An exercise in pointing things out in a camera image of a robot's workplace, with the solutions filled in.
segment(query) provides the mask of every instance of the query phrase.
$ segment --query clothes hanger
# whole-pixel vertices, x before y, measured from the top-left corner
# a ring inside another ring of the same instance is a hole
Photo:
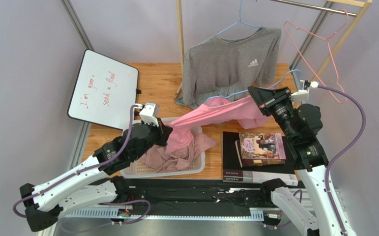
[[[320,81],[321,84],[323,84],[324,86],[326,86],[324,84],[324,82],[321,80],[321,78],[317,75],[317,73],[311,68],[311,65],[307,62],[306,58],[304,58],[303,54],[300,52],[300,49],[297,47],[297,45],[294,43],[294,40],[292,39],[290,33],[288,33],[288,30],[287,30],[287,24],[290,24],[292,26],[294,26],[294,28],[296,30],[302,30],[308,34],[311,34],[312,36],[316,37],[316,38],[319,38],[323,41],[327,41],[327,47],[329,48],[329,54],[330,54],[330,58],[332,59],[332,64],[333,64],[333,67],[335,69],[335,73],[336,73],[336,84],[341,88],[342,92],[345,92],[344,91],[344,88],[339,84],[339,74],[338,74],[338,69],[336,68],[336,64],[335,64],[335,60],[333,59],[333,54],[332,54],[332,49],[330,48],[330,40],[333,38],[333,36],[335,36],[347,23],[348,23],[348,20],[349,20],[349,15],[348,15],[348,12],[345,11],[345,10],[342,10],[343,12],[345,12],[346,14],[346,20],[345,20],[345,23],[337,30],[335,31],[331,36],[329,36],[328,38],[323,38],[323,37],[320,37],[314,33],[311,33],[303,28],[299,28],[297,26],[295,26],[292,22],[285,22],[284,23],[284,29],[285,29],[285,32],[287,33],[288,37],[290,38],[291,42],[293,43],[294,47],[297,49],[297,52],[298,54],[301,56],[301,58],[303,58],[304,62],[307,64],[307,66],[310,68],[310,70],[313,72],[313,74],[318,78],[318,80]],[[339,101],[339,99],[332,93],[332,91],[329,91],[330,94],[336,99],[336,101],[340,104],[343,104],[347,101],[347,98],[345,97],[345,101],[341,102]]]
[[[242,19],[241,19],[241,10],[242,10],[242,6],[243,6],[243,0],[240,0],[240,8],[239,8],[239,19],[236,21],[236,23],[232,24],[231,26],[223,29],[222,31],[218,32],[217,35],[221,34],[222,32],[230,29],[231,27],[237,25],[239,22],[244,24],[244,25],[247,25],[247,26],[250,26],[250,27],[253,27],[253,28],[259,28],[259,29],[262,29],[263,27],[262,26],[254,26],[254,25],[251,25],[249,23],[246,23],[246,22],[243,22]]]
[[[260,87],[260,89],[275,89],[275,87],[276,87],[279,83],[281,83],[281,82],[283,81],[283,79],[284,79],[288,74],[290,74],[291,72],[295,72],[295,71],[298,71],[298,72],[299,72],[299,76],[298,76],[298,77],[301,78],[301,70],[299,70],[299,69],[290,70],[289,72],[285,73],[285,75],[283,75],[282,78],[281,78],[278,82],[276,82],[275,84],[273,84],[273,85],[271,85],[270,87],[267,87],[267,88],[262,88],[262,87]],[[232,94],[228,95],[227,97],[225,97],[225,96],[223,96],[223,95],[209,97],[209,98],[205,101],[205,103],[206,103],[207,105],[211,105],[211,106],[219,107],[220,105],[218,105],[218,104],[208,103],[208,101],[209,101],[210,99],[212,99],[212,98],[217,98],[217,97],[229,98],[229,97],[231,97],[231,96],[234,96],[234,95],[237,95],[237,94],[241,94],[241,93],[244,93],[244,92],[247,92],[247,91],[248,91],[248,90],[243,90],[243,91],[240,91],[240,92],[235,92],[235,93],[232,93]]]

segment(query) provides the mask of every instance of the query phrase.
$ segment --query adidas logo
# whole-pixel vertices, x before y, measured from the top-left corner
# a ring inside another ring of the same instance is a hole
[[[257,66],[257,65],[259,65],[258,64],[258,60],[253,60],[250,64],[249,64],[249,67],[251,67],[251,66]]]

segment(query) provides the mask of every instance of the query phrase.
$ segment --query clothes rack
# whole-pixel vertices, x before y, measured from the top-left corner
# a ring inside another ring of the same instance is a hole
[[[315,6],[305,3],[300,3],[296,1],[291,0],[270,0],[280,3],[285,3],[289,5],[295,5],[299,7],[305,7],[310,9],[315,9],[319,11],[326,11],[330,13],[335,14],[344,14],[345,12],[340,10],[335,10],[331,8],[321,7],[321,6]],[[358,1],[358,0],[327,0],[335,3],[345,4],[345,5],[351,5],[351,6],[357,6],[360,9],[357,13],[348,13],[349,16],[354,17],[351,21],[351,23],[348,25],[342,36],[339,38],[339,40],[336,42],[336,44],[333,46],[332,53],[335,56],[336,53],[339,51],[343,43],[346,41],[346,39],[349,37],[350,33],[353,31],[353,29],[356,27],[358,22],[362,19],[364,14],[367,12],[368,8],[373,3],[373,0],[365,0],[365,1]],[[181,71],[183,75],[183,60],[185,58],[185,51],[184,51],[184,41],[183,41],[183,22],[182,22],[182,0],[176,0],[176,13],[177,13],[177,21],[178,21],[178,30],[179,30],[179,41],[180,41],[180,63],[181,63]],[[326,69],[327,65],[330,63],[330,55],[328,55],[325,59],[325,61],[321,64],[320,68],[317,70],[317,74],[320,75],[322,72]],[[182,82],[179,85],[178,90],[175,94],[175,100],[177,100],[182,94]]]

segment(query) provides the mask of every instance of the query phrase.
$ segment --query blue hanger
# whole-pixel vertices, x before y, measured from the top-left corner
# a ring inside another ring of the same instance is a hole
[[[301,78],[301,70],[299,70],[299,69],[290,70],[289,72],[285,73],[285,75],[283,75],[282,78],[281,78],[278,82],[276,82],[275,84],[273,84],[273,85],[271,85],[270,87],[267,87],[267,88],[262,88],[262,87],[260,87],[260,89],[274,89],[278,84],[280,84],[280,83],[283,81],[283,79],[284,79],[288,74],[290,74],[290,73],[292,73],[292,72],[294,72],[294,71],[298,71],[298,72],[299,72],[299,78]],[[243,90],[243,91],[240,91],[240,92],[235,92],[235,93],[230,94],[230,95],[227,96],[227,97],[225,97],[225,96],[223,96],[223,95],[213,96],[213,97],[208,98],[208,99],[205,101],[205,103],[206,103],[207,105],[211,105],[211,106],[219,107],[220,105],[218,105],[218,104],[208,103],[208,101],[209,101],[210,99],[212,99],[212,98],[216,98],[216,97],[229,98],[229,97],[231,97],[231,96],[234,96],[234,95],[237,95],[237,94],[240,94],[240,93],[244,93],[244,92],[247,92],[247,91],[248,91],[248,90]]]
[[[245,25],[247,25],[247,26],[250,26],[250,27],[260,28],[260,29],[263,28],[262,26],[253,26],[253,25],[251,25],[251,24],[249,24],[249,23],[246,23],[246,22],[243,22],[243,21],[242,21],[242,19],[241,19],[241,9],[242,9],[242,5],[243,5],[243,0],[240,0],[239,19],[236,21],[236,23],[234,23],[234,24],[232,24],[231,26],[229,26],[229,27],[223,29],[222,31],[218,32],[217,35],[221,34],[222,32],[224,32],[224,31],[226,31],[226,30],[228,30],[228,29],[230,29],[231,27],[237,25],[237,23],[239,23],[239,22],[242,23],[242,24],[245,24]]]

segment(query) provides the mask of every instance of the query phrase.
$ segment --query wooden rack frame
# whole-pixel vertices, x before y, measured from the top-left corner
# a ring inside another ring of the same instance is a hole
[[[301,6],[302,3],[298,2],[292,2],[292,1],[283,1],[283,0],[272,0],[287,4],[296,5],[298,4]],[[331,2],[351,5],[351,6],[357,6],[360,7],[359,11],[356,13],[356,16],[351,21],[351,23],[348,25],[342,36],[339,38],[339,40],[336,42],[335,46],[332,48],[332,53],[335,56],[336,53],[338,53],[339,49],[345,43],[346,39],[349,37],[350,33],[353,31],[353,29],[356,27],[358,22],[362,19],[364,14],[367,12],[368,8],[370,8],[371,4],[373,3],[373,0],[365,0],[365,1],[357,1],[357,0],[327,0]],[[183,22],[182,22],[182,0],[176,0],[176,13],[177,13],[177,22],[178,22],[178,29],[179,29],[179,42],[180,42],[180,66],[183,76],[183,60],[185,59],[185,49],[184,49],[184,42],[183,42]],[[330,55],[326,57],[324,62],[321,64],[320,68],[317,71],[317,75],[321,75],[323,71],[326,69],[327,65],[330,63]],[[179,85],[179,88],[176,91],[175,94],[175,101],[182,95],[182,82]]]

